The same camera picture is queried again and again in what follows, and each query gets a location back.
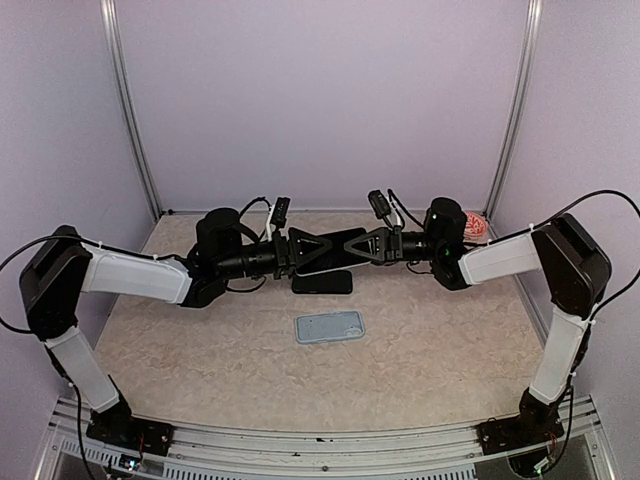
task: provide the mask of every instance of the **white plastic cover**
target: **white plastic cover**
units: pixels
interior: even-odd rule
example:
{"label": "white plastic cover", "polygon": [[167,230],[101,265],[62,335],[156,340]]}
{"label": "white plastic cover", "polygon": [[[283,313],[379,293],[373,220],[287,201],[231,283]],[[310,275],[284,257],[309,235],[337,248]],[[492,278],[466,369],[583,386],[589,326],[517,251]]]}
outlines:
{"label": "white plastic cover", "polygon": [[111,292],[181,303],[191,278],[176,260],[148,260],[83,244],[93,258],[82,285],[83,292]]}
{"label": "white plastic cover", "polygon": [[542,268],[531,233],[473,250],[458,265],[468,285]]}
{"label": "white plastic cover", "polygon": [[93,410],[104,412],[118,403],[116,387],[98,365],[89,342],[78,327],[71,327],[59,337],[47,340],[45,345]]}
{"label": "white plastic cover", "polygon": [[573,361],[589,322],[553,307],[551,330],[529,393],[549,405],[565,391]]}

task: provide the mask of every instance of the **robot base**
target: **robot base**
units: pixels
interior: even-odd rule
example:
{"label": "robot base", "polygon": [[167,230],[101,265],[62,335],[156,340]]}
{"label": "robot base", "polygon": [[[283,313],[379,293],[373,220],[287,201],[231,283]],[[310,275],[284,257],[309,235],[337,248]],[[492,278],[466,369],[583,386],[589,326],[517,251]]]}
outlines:
{"label": "robot base", "polygon": [[108,445],[150,453],[166,457],[173,438],[173,426],[168,423],[130,417],[126,425],[129,435],[122,435],[120,429],[104,428],[100,423],[92,422],[87,428],[87,437]]}
{"label": "robot base", "polygon": [[551,440],[552,435],[560,438],[564,435],[562,422],[557,417],[545,431],[527,431],[522,428],[521,418],[509,417],[489,420],[478,425],[478,436],[484,455],[508,452],[519,448],[539,445]]}

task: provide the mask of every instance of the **enclosure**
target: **enclosure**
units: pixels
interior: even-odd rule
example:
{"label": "enclosure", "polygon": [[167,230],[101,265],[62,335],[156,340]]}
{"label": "enclosure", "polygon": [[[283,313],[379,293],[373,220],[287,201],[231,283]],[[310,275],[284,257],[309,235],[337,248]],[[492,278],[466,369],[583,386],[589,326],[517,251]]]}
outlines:
{"label": "enclosure", "polygon": [[[5,1],[2,257],[59,225],[186,256],[206,212],[257,196],[291,198],[287,227],[317,235],[384,226],[372,190],[420,219],[449,197],[493,239],[594,190],[639,199],[639,25],[626,1]],[[597,196],[571,213],[616,292],[640,262],[633,210]],[[28,257],[2,271],[11,325]],[[518,413],[551,326],[543,273],[450,292],[368,265],[353,282],[299,296],[269,279],[203,309],[83,295],[80,328],[134,414],[177,428],[136,478],[517,478],[473,427]],[[548,478],[637,477],[637,299],[598,314]],[[345,310],[361,339],[296,342],[296,317]],[[73,391],[36,338],[0,342],[0,477],[85,478]],[[568,398],[559,412],[566,428]],[[85,447],[97,478],[122,453]]]}

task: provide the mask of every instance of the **black cable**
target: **black cable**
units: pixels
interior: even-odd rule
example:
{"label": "black cable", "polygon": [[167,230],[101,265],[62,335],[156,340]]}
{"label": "black cable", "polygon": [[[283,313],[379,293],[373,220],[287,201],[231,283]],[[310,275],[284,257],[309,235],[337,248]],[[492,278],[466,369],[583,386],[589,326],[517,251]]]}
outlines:
{"label": "black cable", "polygon": [[82,457],[82,463],[84,463],[84,468],[87,470],[89,478],[91,480],[96,480],[96,477],[93,476],[93,472],[91,472],[91,468],[89,467],[87,454],[84,451],[84,442],[82,441],[82,395],[80,395],[80,389],[76,386],[75,383],[72,383],[71,386],[76,391],[76,396],[78,397],[78,417],[76,426],[78,428],[78,444],[80,445],[80,456]]}
{"label": "black cable", "polygon": [[[618,190],[603,189],[603,190],[595,190],[593,192],[587,193],[586,195],[583,195],[582,197],[578,198],[574,202],[572,202],[569,205],[567,205],[566,207],[564,207],[562,210],[559,210],[556,213],[554,213],[553,215],[551,215],[545,221],[540,222],[537,225],[534,225],[533,229],[537,230],[538,228],[545,226],[547,223],[549,223],[552,220],[555,220],[556,218],[558,218],[563,213],[567,213],[573,207],[579,205],[580,203],[584,202],[585,200],[587,200],[587,199],[589,199],[591,197],[596,197],[598,195],[615,195],[617,197],[623,198],[635,210],[635,212],[638,214],[638,217],[640,217],[640,209],[638,208],[638,206],[635,204],[635,202],[628,195],[626,195],[626,194],[624,194],[624,193],[622,193],[622,192],[620,192]],[[492,240],[490,245],[495,245],[498,242],[502,242],[504,240],[509,240],[510,238],[517,237],[518,235],[522,235],[523,233],[527,233],[527,232],[530,232],[530,231],[531,231],[530,228],[523,228],[522,230],[519,230],[517,232],[513,232],[513,233],[510,233],[508,235],[505,235],[504,237],[500,237],[500,238],[496,238],[495,240]]]}
{"label": "black cable", "polygon": [[[259,202],[264,203],[267,206],[267,210],[271,208],[271,202],[267,200],[267,197],[256,197],[253,200],[251,200],[249,203],[247,203],[242,210],[240,210],[240,216],[238,217],[238,219],[241,219],[251,207],[253,207],[256,203],[259,203]],[[258,236],[258,243],[260,243],[265,233],[267,233],[266,229],[262,230],[262,233]]]}
{"label": "black cable", "polygon": [[249,203],[247,203],[242,210],[240,210],[240,218],[242,218],[243,215],[247,213],[247,210],[249,210],[251,207],[253,207],[256,203],[259,203],[259,202],[264,203],[267,206],[267,208],[271,208],[271,203],[269,202],[269,200],[267,200],[267,197],[256,197],[253,200],[251,200]]}
{"label": "black cable", "polygon": [[391,224],[391,222],[389,221],[389,219],[387,217],[382,217],[382,220],[384,221],[384,224],[389,227],[391,230],[393,230],[393,225]]}
{"label": "black cable", "polygon": [[255,287],[251,287],[251,288],[248,288],[246,290],[237,290],[235,288],[227,287],[227,292],[231,292],[231,293],[253,293],[253,292],[259,290],[265,283],[267,283],[267,277],[265,277],[264,275],[260,275],[260,277],[258,277],[258,280],[260,280],[260,279],[262,280],[262,282],[260,282]]}
{"label": "black cable", "polygon": [[415,273],[416,275],[433,275],[433,272],[431,270],[425,270],[423,272],[419,272],[418,270],[414,270],[413,268],[411,268],[412,265],[418,265],[418,263],[420,262],[407,262],[406,266],[407,266],[407,270],[409,270],[411,273]]}
{"label": "black cable", "polygon": [[407,207],[404,206],[404,204],[400,201],[400,199],[398,198],[398,196],[393,193],[393,190],[391,190],[390,188],[387,189],[387,194],[389,195],[390,198],[392,198],[400,207],[400,209],[404,212],[404,214],[411,219],[411,221],[413,223],[415,223],[416,225],[418,225],[421,229],[424,230],[424,225],[416,218],[414,217],[411,212],[409,210],[407,210]]}
{"label": "black cable", "polygon": [[389,195],[389,203],[391,204],[391,206],[393,207],[393,210],[396,212],[396,215],[398,215],[398,218],[400,219],[400,230],[404,230],[404,227],[407,226],[407,222],[404,221],[404,217],[402,216],[402,213],[400,213],[400,210],[398,210],[398,206],[396,205],[395,200],[391,197],[391,195]]}

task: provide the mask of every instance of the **marble-patterned table surface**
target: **marble-patterned table surface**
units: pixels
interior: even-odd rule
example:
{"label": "marble-patterned table surface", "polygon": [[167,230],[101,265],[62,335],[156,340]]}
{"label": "marble-patterned table surface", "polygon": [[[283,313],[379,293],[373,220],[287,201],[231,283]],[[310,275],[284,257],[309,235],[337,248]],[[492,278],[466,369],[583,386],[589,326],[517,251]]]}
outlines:
{"label": "marble-patterned table surface", "polygon": [[[186,255],[199,218],[164,216],[146,251]],[[257,231],[263,222],[245,217]],[[287,226],[321,234],[379,223],[372,214],[290,213]],[[449,292],[404,264],[353,274],[349,296],[295,295],[288,279],[201,310],[121,296],[96,352],[135,413],[173,421],[339,432],[517,411],[542,350],[512,279]],[[296,317],[343,310],[362,313],[362,339],[296,342]]]}

